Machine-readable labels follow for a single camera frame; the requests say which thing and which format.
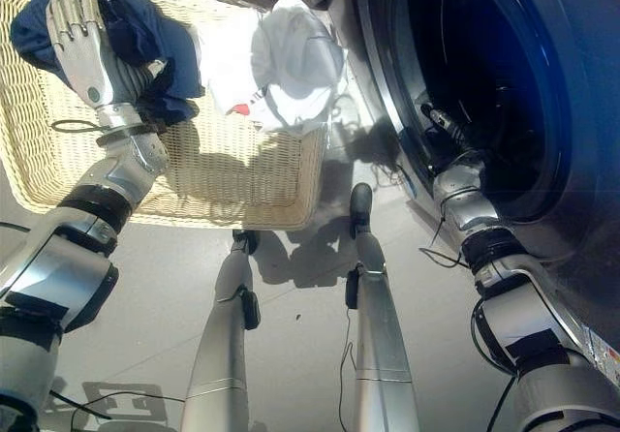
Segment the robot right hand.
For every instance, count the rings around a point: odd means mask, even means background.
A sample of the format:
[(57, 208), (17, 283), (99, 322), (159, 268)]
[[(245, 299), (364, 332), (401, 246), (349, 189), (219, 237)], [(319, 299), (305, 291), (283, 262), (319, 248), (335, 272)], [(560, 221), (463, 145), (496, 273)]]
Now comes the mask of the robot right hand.
[(420, 110), (430, 122), (422, 140), (426, 142), (435, 171), (444, 170), (461, 159), (486, 160), (484, 149), (476, 144), (468, 127), (429, 103), (423, 103)]

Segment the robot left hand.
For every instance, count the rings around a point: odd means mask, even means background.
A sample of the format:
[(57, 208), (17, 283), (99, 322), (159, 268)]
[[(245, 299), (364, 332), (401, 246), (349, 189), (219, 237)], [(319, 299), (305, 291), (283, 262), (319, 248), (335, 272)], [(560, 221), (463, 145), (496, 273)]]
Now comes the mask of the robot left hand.
[(133, 105), (167, 67), (160, 59), (140, 67), (113, 50), (98, 0), (49, 0), (46, 28), (71, 88), (94, 109)]

